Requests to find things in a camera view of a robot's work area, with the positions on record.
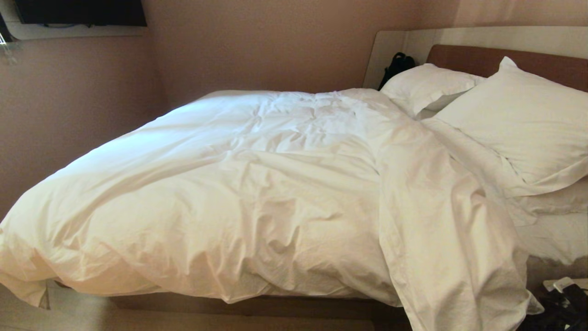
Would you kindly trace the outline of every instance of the white bed sheet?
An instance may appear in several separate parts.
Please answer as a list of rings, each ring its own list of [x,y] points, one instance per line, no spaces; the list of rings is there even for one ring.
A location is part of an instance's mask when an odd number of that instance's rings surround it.
[[[401,301],[413,330],[499,331],[540,308],[525,261],[475,177],[373,90],[209,95],[50,176],[0,224],[0,282],[34,305],[56,277],[227,302],[349,287]]]

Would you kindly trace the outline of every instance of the black bag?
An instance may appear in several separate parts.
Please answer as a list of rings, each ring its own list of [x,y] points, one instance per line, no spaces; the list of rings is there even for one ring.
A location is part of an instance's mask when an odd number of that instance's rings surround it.
[[[406,54],[401,52],[396,53],[392,59],[392,63],[389,67],[386,68],[384,79],[382,79],[380,87],[377,90],[380,91],[386,82],[388,82],[388,80],[393,76],[403,72],[404,70],[414,68],[415,66],[415,59],[412,57],[407,57]]]

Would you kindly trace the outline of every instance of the television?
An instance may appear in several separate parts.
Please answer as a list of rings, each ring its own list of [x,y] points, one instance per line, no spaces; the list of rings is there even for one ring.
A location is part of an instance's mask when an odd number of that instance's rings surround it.
[[[23,24],[146,27],[141,0],[14,0]]]

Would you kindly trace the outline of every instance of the headboard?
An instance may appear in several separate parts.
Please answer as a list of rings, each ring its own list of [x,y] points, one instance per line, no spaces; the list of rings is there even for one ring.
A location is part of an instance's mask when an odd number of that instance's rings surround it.
[[[498,71],[500,61],[505,56],[511,58],[522,70],[588,92],[588,59],[508,49],[434,45],[427,63],[489,77]]]

